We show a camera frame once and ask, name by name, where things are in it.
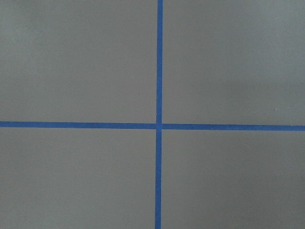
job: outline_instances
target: blue painter's tape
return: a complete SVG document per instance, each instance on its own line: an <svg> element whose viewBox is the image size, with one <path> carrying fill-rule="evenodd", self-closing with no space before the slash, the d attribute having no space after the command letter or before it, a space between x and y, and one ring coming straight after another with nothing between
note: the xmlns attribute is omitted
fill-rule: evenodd
<svg viewBox="0 0 305 229"><path fill-rule="evenodd" d="M163 124L166 130L305 131L304 125Z"/></svg>
<svg viewBox="0 0 305 229"><path fill-rule="evenodd" d="M156 171L155 171L155 229L161 229L162 191L162 57L163 0L158 0L157 12L157 99L156 99Z"/></svg>
<svg viewBox="0 0 305 229"><path fill-rule="evenodd" d="M0 127L88 128L88 129L156 129L153 123L67 123L67 122L0 122Z"/></svg>

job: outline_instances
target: gray surface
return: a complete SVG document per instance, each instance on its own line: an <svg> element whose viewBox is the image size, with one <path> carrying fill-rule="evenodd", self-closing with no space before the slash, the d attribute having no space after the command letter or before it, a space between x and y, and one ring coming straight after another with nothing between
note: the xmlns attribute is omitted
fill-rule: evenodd
<svg viewBox="0 0 305 229"><path fill-rule="evenodd" d="M164 131L163 229L303 229L304 137Z"/></svg>
<svg viewBox="0 0 305 229"><path fill-rule="evenodd" d="M303 0L165 0L163 121L305 124Z"/></svg>
<svg viewBox="0 0 305 229"><path fill-rule="evenodd" d="M0 120L153 123L156 2L0 1Z"/></svg>
<svg viewBox="0 0 305 229"><path fill-rule="evenodd" d="M153 229L153 130L0 129L1 229Z"/></svg>

